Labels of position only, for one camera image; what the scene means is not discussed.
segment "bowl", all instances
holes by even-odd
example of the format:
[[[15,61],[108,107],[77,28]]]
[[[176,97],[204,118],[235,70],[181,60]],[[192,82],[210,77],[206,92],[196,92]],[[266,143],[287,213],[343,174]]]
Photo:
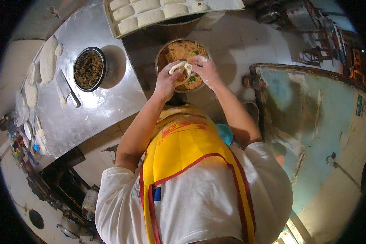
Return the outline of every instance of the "bowl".
[[[80,86],[78,84],[78,81],[76,81],[76,78],[74,77],[74,69],[76,67],[76,63],[79,60],[79,58],[91,51],[97,53],[102,60],[102,74],[100,75],[98,81],[93,86],[88,87],[88,88],[83,88],[82,86]],[[80,54],[77,56],[76,61],[73,64],[73,79],[74,79],[74,82],[76,83],[77,87],[80,90],[89,93],[89,92],[96,90],[100,86],[100,84],[103,82],[103,79],[106,75],[106,71],[107,71],[107,61],[106,61],[106,57],[105,57],[104,53],[99,48],[90,46],[90,47],[84,49],[83,51],[81,51]]]
[[[202,45],[202,43],[198,42],[197,40],[190,39],[190,38],[178,38],[178,39],[175,39],[175,40],[172,40],[172,41],[167,42],[160,49],[160,51],[157,53],[157,55],[156,55],[156,61],[155,61],[156,76],[158,76],[158,74],[159,74],[159,68],[160,68],[160,70],[162,69],[161,67],[159,67],[159,63],[158,63],[158,59],[159,59],[159,56],[160,56],[161,52],[166,48],[166,46],[170,45],[171,43],[176,42],[176,41],[184,41],[184,40],[186,40],[186,41],[195,41],[196,43],[198,43],[199,45],[201,45],[205,49],[205,51],[206,51],[207,55],[209,56],[209,58],[211,59],[209,50],[204,45]],[[191,92],[195,92],[195,91],[199,90],[200,88],[202,88],[204,86],[205,86],[205,83],[202,82],[199,86],[195,87],[194,89],[190,89],[190,90],[176,90],[175,89],[175,92],[177,92],[177,93],[191,93]]]

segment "plastic bag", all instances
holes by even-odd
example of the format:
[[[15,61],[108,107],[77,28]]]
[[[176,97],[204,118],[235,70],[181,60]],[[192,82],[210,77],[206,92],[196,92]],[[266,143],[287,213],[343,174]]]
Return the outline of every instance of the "plastic bag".
[[[16,92],[16,119],[15,124],[17,127],[22,126],[29,118],[30,113],[24,97],[18,90]]]

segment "shoulder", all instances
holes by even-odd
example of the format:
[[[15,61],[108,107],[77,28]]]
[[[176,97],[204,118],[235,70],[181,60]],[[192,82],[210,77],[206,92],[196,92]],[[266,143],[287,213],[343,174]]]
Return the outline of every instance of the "shoulder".
[[[257,227],[255,236],[259,243],[271,243],[284,228],[292,210],[290,180],[266,143],[252,143],[244,151],[235,145],[230,149],[249,182]]]

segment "floor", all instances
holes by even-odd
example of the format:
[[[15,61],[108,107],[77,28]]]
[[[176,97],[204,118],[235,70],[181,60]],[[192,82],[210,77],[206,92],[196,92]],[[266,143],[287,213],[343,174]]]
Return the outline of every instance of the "floor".
[[[271,26],[257,23],[249,11],[227,12],[212,26],[212,30],[193,31],[188,37],[198,40],[209,50],[223,81],[241,101],[255,99],[254,91],[244,88],[241,83],[242,76],[249,73],[250,65],[303,65],[297,62],[300,52],[314,45],[312,35],[279,32]],[[155,57],[164,42],[149,38],[145,31],[136,32],[124,38],[123,42],[149,99],[156,85]],[[341,72],[338,61],[333,64],[332,61],[324,61],[320,68]],[[215,122],[225,122],[221,105],[207,86],[187,93],[187,102],[199,106]],[[119,142],[134,118],[135,115],[132,115],[79,145],[86,160],[74,169],[86,183],[100,186],[103,170],[113,167],[113,159],[109,158],[111,155],[100,153]]]

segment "counter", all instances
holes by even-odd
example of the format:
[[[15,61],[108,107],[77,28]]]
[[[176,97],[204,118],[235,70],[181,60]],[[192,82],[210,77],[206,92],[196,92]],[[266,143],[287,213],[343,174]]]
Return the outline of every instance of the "counter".
[[[55,78],[48,84],[38,84],[38,102],[30,114],[40,118],[45,131],[48,155],[59,158],[83,141],[111,125],[135,114],[146,103],[146,97],[138,82],[132,63],[121,40],[111,35],[102,1],[80,8],[54,33],[63,52],[57,59],[55,78],[62,69],[81,106],[75,108],[70,98],[60,103],[60,90]],[[89,46],[112,48],[117,55],[122,74],[117,84],[109,89],[99,87],[86,93],[78,89],[73,79],[73,65],[78,54]]]

